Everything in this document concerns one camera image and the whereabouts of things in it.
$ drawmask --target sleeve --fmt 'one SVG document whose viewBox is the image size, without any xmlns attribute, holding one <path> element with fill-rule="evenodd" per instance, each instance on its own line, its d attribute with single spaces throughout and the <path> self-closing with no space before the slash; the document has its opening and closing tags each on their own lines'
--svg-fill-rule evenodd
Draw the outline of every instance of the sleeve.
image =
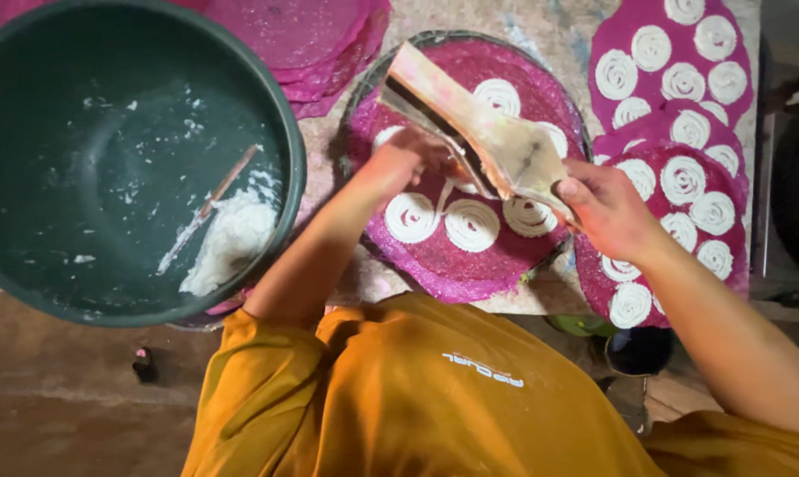
<svg viewBox="0 0 799 477">
<path fill-rule="evenodd" d="M 670 476 L 799 476 L 799 434 L 725 413 L 656 423 L 643 443 Z"/>
<path fill-rule="evenodd" d="M 323 356 L 323 343 L 308 331 L 263 326 L 244 310 L 226 318 L 182 476 L 270 472 L 325 373 Z"/>
</svg>

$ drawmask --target piping tool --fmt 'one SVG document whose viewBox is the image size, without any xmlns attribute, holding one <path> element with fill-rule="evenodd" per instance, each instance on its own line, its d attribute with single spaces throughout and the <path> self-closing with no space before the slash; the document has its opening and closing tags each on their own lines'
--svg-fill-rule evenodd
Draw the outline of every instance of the piping tool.
<svg viewBox="0 0 799 477">
<path fill-rule="evenodd" d="M 441 170 L 459 187 L 472 185 L 486 199 L 542 202 L 578 224 L 553 193 L 567 173 L 549 132 L 474 97 L 410 43 L 397 51 L 376 102 L 445 143 L 450 158 Z"/>
</svg>

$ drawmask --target mustard yellow shirt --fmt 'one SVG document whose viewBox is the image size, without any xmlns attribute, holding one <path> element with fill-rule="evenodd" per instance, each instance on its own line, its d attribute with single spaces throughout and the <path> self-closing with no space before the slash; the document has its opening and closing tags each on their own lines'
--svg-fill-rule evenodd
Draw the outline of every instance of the mustard yellow shirt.
<svg viewBox="0 0 799 477">
<path fill-rule="evenodd" d="M 316 335 L 239 310 L 183 476 L 799 475 L 799 435 L 722 413 L 643 443 L 574 363 L 469 305 L 403 295 Z"/>
</svg>

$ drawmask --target hand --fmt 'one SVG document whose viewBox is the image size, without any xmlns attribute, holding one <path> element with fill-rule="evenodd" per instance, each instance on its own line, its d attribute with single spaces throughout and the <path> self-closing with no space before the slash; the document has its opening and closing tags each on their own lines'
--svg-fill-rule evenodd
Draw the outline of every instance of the hand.
<svg viewBox="0 0 799 477">
<path fill-rule="evenodd" d="M 420 181 L 427 164 L 447 154 L 437 139 L 406 127 L 373 153 L 350 184 L 381 212 L 409 183 L 416 185 Z"/>
<path fill-rule="evenodd" d="M 673 242 L 622 170 L 575 159 L 563 163 L 570 178 L 555 191 L 574 209 L 601 254 L 639 265 L 658 246 Z"/>
</svg>

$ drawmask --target table surface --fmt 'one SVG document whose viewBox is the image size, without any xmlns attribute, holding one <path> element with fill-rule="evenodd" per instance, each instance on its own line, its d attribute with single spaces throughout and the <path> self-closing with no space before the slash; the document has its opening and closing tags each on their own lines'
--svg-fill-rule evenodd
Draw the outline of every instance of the table surface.
<svg viewBox="0 0 799 477">
<path fill-rule="evenodd" d="M 618 0 L 392 0 L 394 11 L 385 34 L 382 53 L 393 49 L 406 38 L 424 30 L 476 30 L 501 38 L 540 57 L 562 82 L 585 118 L 591 137 L 603 134 L 591 111 L 588 91 L 590 42 L 603 19 L 611 16 Z M 750 55 L 754 93 L 758 92 L 759 12 L 761 0 L 724 0 L 742 29 L 744 46 Z M 301 227 L 331 196 L 337 185 L 333 172 L 330 144 L 337 135 L 343 110 L 357 76 L 328 115 L 301 120 L 299 128 L 308 153 L 308 183 L 297 223 Z M 735 127 L 744 148 L 745 174 L 753 183 L 753 148 L 755 146 L 756 104 L 742 116 Z M 751 203 L 743 223 L 750 247 Z M 332 296 L 332 305 L 372 303 L 419 288 L 409 276 L 395 272 L 375 260 L 362 246 L 356 247 L 353 260 Z M 568 244 L 548 270 L 539 271 L 526 284 L 514 290 L 492 295 L 473 305 L 493 313 L 558 314 L 590 313 L 579 287 L 573 247 Z"/>
</svg>

